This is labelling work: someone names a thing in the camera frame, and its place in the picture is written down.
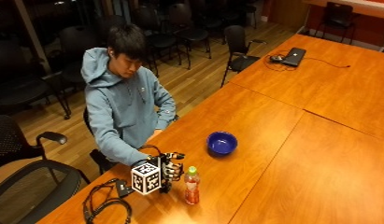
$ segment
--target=laptop lid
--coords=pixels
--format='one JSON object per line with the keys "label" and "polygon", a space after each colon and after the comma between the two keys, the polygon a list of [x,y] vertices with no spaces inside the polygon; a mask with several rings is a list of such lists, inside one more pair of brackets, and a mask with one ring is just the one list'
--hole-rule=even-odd
{"label": "laptop lid", "polygon": [[282,59],[282,64],[297,67],[301,62],[305,49],[292,48]]}

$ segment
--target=light blue hoodie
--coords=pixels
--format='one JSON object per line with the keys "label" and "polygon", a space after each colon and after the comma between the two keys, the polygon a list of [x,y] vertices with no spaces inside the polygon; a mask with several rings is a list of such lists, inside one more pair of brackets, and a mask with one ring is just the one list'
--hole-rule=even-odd
{"label": "light blue hoodie", "polygon": [[137,148],[154,129],[164,130],[173,120],[174,101],[150,70],[141,66],[130,78],[122,78],[106,69],[108,60],[102,48],[82,55],[89,124],[101,153],[130,165],[146,159]]}

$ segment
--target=plastic bottle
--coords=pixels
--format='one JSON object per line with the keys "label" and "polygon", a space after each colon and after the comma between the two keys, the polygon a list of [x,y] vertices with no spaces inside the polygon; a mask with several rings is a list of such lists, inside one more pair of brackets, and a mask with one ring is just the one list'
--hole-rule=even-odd
{"label": "plastic bottle", "polygon": [[186,183],[185,200],[188,204],[198,203],[198,184],[200,176],[193,166],[189,167],[188,172],[184,174],[184,182]]}

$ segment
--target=robotic hand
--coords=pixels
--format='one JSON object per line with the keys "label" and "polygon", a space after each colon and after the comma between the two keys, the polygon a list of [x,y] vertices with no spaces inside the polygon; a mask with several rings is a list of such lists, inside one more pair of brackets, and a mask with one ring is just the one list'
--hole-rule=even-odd
{"label": "robotic hand", "polygon": [[177,152],[158,153],[156,157],[150,157],[148,162],[160,168],[161,174],[161,193],[168,193],[172,187],[172,181],[178,181],[182,175],[182,163],[172,163],[170,159],[182,160],[184,154]]}

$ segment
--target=black cable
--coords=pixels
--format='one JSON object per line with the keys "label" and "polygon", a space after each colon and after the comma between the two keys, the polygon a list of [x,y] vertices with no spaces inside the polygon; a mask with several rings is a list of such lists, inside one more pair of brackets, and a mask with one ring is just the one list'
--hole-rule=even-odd
{"label": "black cable", "polygon": [[330,66],[334,66],[336,68],[348,68],[348,67],[350,67],[350,65],[334,65],[334,64],[332,64],[332,63],[328,63],[325,60],[317,59],[317,58],[305,58],[305,57],[304,57],[304,59],[310,59],[310,60],[320,61],[320,62],[322,62],[322,63],[329,64]]}
{"label": "black cable", "polygon": [[144,149],[144,148],[149,148],[149,147],[152,147],[152,148],[156,149],[157,155],[161,154],[160,150],[158,150],[157,147],[153,146],[153,145],[144,145],[144,146],[141,146],[137,150],[141,150],[141,149]]}
{"label": "black cable", "polygon": [[[289,67],[285,66],[285,65],[281,64],[281,63],[270,63],[268,57],[272,57],[272,56],[281,56],[281,57],[282,57],[282,60],[285,59],[285,56],[281,55],[281,54],[265,55],[264,65],[265,65],[265,67],[266,67],[269,70],[273,70],[273,71],[276,71],[276,72],[293,71],[293,70],[296,70],[296,68],[290,68],[290,69],[289,69]],[[278,64],[278,65],[281,66],[281,70],[280,70],[280,69],[270,68],[269,66],[266,66],[268,64]]]}
{"label": "black cable", "polygon": [[[89,191],[89,194],[85,198],[85,200],[82,201],[82,217],[84,217],[84,221],[86,224],[93,224],[93,218],[96,217],[96,215],[102,211],[102,209],[112,205],[112,204],[121,204],[125,209],[126,209],[126,219],[125,219],[125,224],[130,223],[130,215],[132,215],[132,208],[130,205],[128,204],[128,202],[125,202],[121,198],[109,198],[110,192],[113,190],[113,187],[110,184],[116,183],[118,181],[117,178],[113,178],[110,180],[108,180],[105,183],[97,185],[96,187],[93,187]],[[94,209],[93,208],[93,204],[92,204],[92,198],[93,198],[93,194],[102,188],[109,188],[104,202],[98,205],[98,207]]]}
{"label": "black cable", "polygon": [[141,161],[146,161],[146,159],[142,159],[142,160],[138,160],[138,161],[136,161],[136,162],[133,162],[132,164],[130,164],[130,169],[136,166],[136,164],[138,164]]}

